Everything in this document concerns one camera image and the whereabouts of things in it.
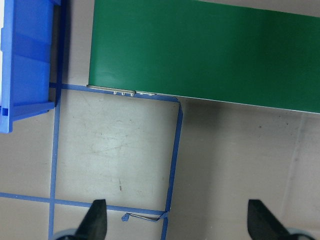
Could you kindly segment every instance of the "blue tape line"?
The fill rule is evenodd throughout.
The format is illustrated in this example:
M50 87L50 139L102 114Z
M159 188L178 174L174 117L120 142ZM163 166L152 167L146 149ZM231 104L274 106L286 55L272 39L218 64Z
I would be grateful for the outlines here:
M127 212L125 215L123 215L121 217L121 221L122 222L128 222L129 221L129 217L130 217L130 213Z
M84 207L84 208L90 208L90 206L91 206L91 203L88 203L88 202L69 201L69 200L62 200L62 199L56 199L55 203L60 204L60 205L69 205L69 206ZM107 205L106 209L111 210L111 211L132 212L132 213L137 213L137 214L150 214L150 215L163 215L164 214L164 211L126 207L126 206Z
M12 193L6 193L6 192L0 192L0 198L18 199L18 200L26 200L26 201L32 201L32 202L40 202L40 203L50 202L50 199L45 197L26 196L26 195L12 194Z
M86 86L74 85L74 84L66 84L66 83L62 84L62 89L114 95L113 91L93 89L93 88L89 88L89 87L86 87ZM176 97L173 97L173 96L163 96L163 95L151 95L150 96L148 94L139 94L139 93L136 93L133 96L130 96L129 93L126 93L124 96L125 97L136 98L136 99L150 99L150 100L158 100L158 101L173 102L173 103L178 103L179 102L179 100Z
M162 225L162 233L161 233L161 240L166 240L167 232L168 232L168 218L163 219L163 225Z
M54 202L55 202L55 204L83 207L83 208L90 208L91 204L92 204L92 203L88 203L88 202L69 201L69 200L61 200L61 199L56 199Z
M58 64L57 64L57 79L56 79L56 94L55 94L55 113L54 113L54 128L53 128L53 146L52 146L52 161L51 161L51 182L50 182L50 203L49 203L49 226L48 239L54 235L55 221L55 198L56 198L56 181L57 181L57 163L58 163L58 141L60 128L60 105L61 105L61 89L63 79L63 62L66 37L66 17L67 17L67 1L61 2L61 17L60 17L60 34L59 34L59 49L58 49Z
M169 212L170 208L171 208L172 194L173 194L173 190L174 190L174 182L175 182L175 174L176 174L176 166L177 166L177 158L178 158L178 150L179 150L179 142L180 142L180 135L181 135L183 117L184 117L184 114L182 112L182 107L181 107L181 104L180 104L179 105L177 122L176 122L173 151L172 151L170 176L169 176L169 187L168 187L168 192L167 192L167 196L166 196L166 203L165 203L165 211L166 212Z

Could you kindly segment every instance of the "green panel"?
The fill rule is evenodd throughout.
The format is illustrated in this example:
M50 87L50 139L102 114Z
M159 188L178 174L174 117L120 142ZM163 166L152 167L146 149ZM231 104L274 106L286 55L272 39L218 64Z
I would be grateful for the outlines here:
M320 18L95 0L89 84L319 113Z

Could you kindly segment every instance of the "loose tape piece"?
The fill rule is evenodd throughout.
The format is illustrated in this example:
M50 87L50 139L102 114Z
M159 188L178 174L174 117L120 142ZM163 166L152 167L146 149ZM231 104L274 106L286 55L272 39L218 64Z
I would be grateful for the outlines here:
M133 213L129 213L127 212L125 215L122 216L121 220L122 222L128 222L129 221L129 218L131 217L134 217L134 218L137 218L137 219L142 219L142 220L146 220L146 221L149 221L149 222L158 222L160 219L167 219L168 218L168 212L164 212L161 216L159 217L148 217L148 216L141 216L141 215L137 215L137 214L133 214Z

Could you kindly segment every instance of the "gray floor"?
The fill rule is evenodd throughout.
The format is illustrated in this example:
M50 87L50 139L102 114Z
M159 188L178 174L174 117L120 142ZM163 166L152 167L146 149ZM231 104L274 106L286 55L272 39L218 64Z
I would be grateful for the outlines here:
M94 0L70 2L64 82L85 86ZM320 17L318 0L220 2ZM250 198L263 200L286 226L320 239L320 115L180 100L184 119L168 240L249 240ZM63 90L57 197L161 210L177 108ZM0 192L49 197L54 115L18 121L12 134L0 135ZM48 203L0 198L0 239L46 239L48 209ZM75 228L86 210L57 204L54 231ZM162 221L124 223L123 214L108 211L107 239L160 239Z

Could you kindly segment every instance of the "blue plastic bin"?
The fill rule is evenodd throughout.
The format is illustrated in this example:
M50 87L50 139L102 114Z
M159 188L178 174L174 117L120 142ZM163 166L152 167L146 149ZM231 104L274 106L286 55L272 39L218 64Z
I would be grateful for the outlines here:
M54 5L61 0L5 0L1 29L2 94L0 133L13 122L46 113Z

